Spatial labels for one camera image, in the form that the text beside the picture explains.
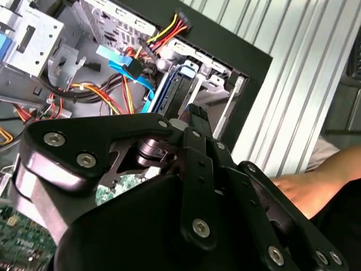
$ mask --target corrugated metal wall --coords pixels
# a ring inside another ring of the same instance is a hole
[[[360,26],[361,0],[182,2],[274,58],[235,162],[253,161],[269,176],[303,171]]]

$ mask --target yellow wire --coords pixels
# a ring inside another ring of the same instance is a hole
[[[6,141],[1,143],[1,145],[9,144],[14,140],[13,136],[1,127],[0,127],[0,134],[6,139]]]
[[[152,38],[148,39],[148,40],[147,40],[147,43],[150,43],[150,42],[152,42],[152,41],[155,41],[156,39],[158,39],[159,37],[161,37],[161,36],[163,36],[165,33],[167,33],[168,30],[171,29],[171,28],[174,26],[174,24],[175,24],[176,21],[177,21],[177,14],[174,14],[174,18],[173,18],[173,21],[171,22],[171,24],[168,25],[168,27],[167,27],[166,29],[164,29],[162,32],[160,32],[160,33],[159,33],[158,35],[156,35],[155,37],[152,37]],[[137,58],[139,57],[139,55],[140,55],[140,53],[142,52],[142,50],[143,50],[142,47],[140,47],[140,48],[138,49],[138,52],[137,52],[137,53],[135,54],[135,56],[134,56],[135,59],[137,59]]]
[[[127,95],[127,97],[128,97],[129,110],[130,110],[130,113],[131,113],[131,114],[134,114],[133,99],[132,99],[132,97],[131,97],[131,93],[130,93],[130,90],[129,90],[129,87],[128,87],[128,83],[127,83],[127,81],[126,81],[126,77],[123,76],[123,79],[124,79],[124,85],[125,85],[126,95]]]
[[[156,35],[155,37],[150,38],[149,40],[147,40],[147,43],[150,43],[152,41],[155,41],[156,39],[158,39],[159,37],[163,36],[170,28],[172,28],[175,24],[175,22],[177,21],[177,14],[174,14],[174,18],[173,21],[171,22],[171,24],[164,29],[161,33],[159,33],[158,35]]]
[[[112,105],[112,103],[107,100],[99,91],[96,90],[96,88],[91,87],[90,85],[82,85],[82,84],[72,84],[72,86],[75,87],[84,87],[85,89],[89,89],[93,91],[96,95],[98,95],[109,107],[114,111],[115,114],[120,115],[120,112],[116,110],[116,108]]]
[[[2,135],[2,137],[3,137],[3,138],[5,138],[5,141],[4,141],[4,142],[2,142],[2,143],[1,143],[1,145],[8,144],[8,143],[9,143],[10,138],[9,138],[9,137],[7,137],[7,136],[4,134],[4,132],[3,132],[3,130],[2,130],[1,128],[0,128],[0,134]]]
[[[140,52],[142,52],[142,47],[139,47],[138,52],[135,54],[134,58],[137,59],[140,55]]]

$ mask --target green circuit board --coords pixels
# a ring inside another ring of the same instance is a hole
[[[122,176],[113,189],[99,185],[95,202],[99,206],[145,181],[138,175]],[[13,209],[7,191],[10,179],[0,190],[0,270],[43,271],[56,246],[48,231]]]

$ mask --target screw head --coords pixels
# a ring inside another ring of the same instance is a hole
[[[193,134],[194,134],[196,137],[201,137],[201,135],[200,135],[198,132],[196,132],[196,131],[193,131]]]
[[[158,121],[158,123],[159,123],[160,126],[162,126],[162,127],[164,127],[164,128],[168,127],[168,124],[165,123],[165,122],[162,121],[162,120]]]
[[[193,231],[202,238],[207,238],[210,235],[208,224],[200,218],[193,220]]]
[[[316,250],[316,254],[318,256],[318,258],[321,260],[321,262],[323,262],[324,264],[328,264],[328,260],[326,258],[326,256],[319,250]]]
[[[79,154],[77,157],[77,162],[84,168],[92,168],[96,165],[96,158],[91,154]]]
[[[44,135],[44,142],[49,146],[60,147],[65,144],[65,137],[59,133],[47,133]]]
[[[221,150],[224,150],[226,147],[222,144],[222,143],[220,143],[220,142],[217,142],[217,146],[218,146],[218,148],[220,148]]]
[[[342,265],[342,261],[336,253],[334,253],[333,251],[330,251],[329,254],[331,255],[332,260],[334,260],[336,264]]]
[[[248,168],[249,168],[250,171],[256,172],[256,168],[254,167],[254,165],[249,164]]]
[[[284,258],[282,253],[279,251],[278,248],[274,246],[268,247],[268,254],[270,255],[272,261],[274,261],[278,266],[284,265]]]

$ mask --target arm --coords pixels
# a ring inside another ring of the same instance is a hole
[[[361,178],[361,146],[336,151],[321,148],[321,151],[312,154],[311,160],[321,162],[320,165],[311,165],[311,170],[315,168],[311,172],[273,179],[275,185],[307,218],[321,211],[345,184]],[[326,153],[334,154],[322,159],[322,154]]]

